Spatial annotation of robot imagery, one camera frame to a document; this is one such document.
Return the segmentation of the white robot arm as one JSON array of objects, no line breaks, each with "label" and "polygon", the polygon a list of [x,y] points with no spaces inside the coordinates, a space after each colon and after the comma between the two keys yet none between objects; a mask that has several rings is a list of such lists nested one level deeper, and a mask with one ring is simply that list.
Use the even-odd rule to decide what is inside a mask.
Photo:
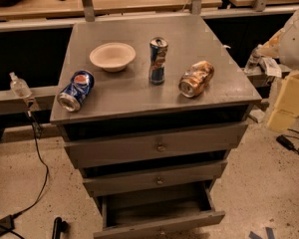
[{"label": "white robot arm", "polygon": [[265,57],[278,58],[291,72],[282,80],[267,127],[283,132],[299,117],[299,8],[285,25],[259,49]]}]

